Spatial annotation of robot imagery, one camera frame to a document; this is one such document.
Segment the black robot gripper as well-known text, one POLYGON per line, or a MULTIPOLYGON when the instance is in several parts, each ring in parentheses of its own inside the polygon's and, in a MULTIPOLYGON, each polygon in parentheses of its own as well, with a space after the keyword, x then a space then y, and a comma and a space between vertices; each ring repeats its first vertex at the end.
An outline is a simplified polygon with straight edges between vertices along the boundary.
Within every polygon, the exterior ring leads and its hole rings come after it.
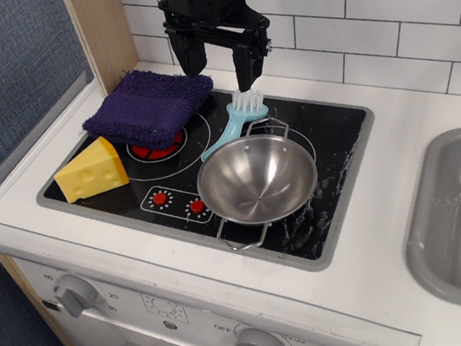
POLYGON ((249 91, 261 76, 263 56, 270 48, 270 22, 248 6, 246 0, 160 0, 169 36, 179 65, 190 76, 207 64, 205 45, 233 49, 233 61, 241 92, 249 91))

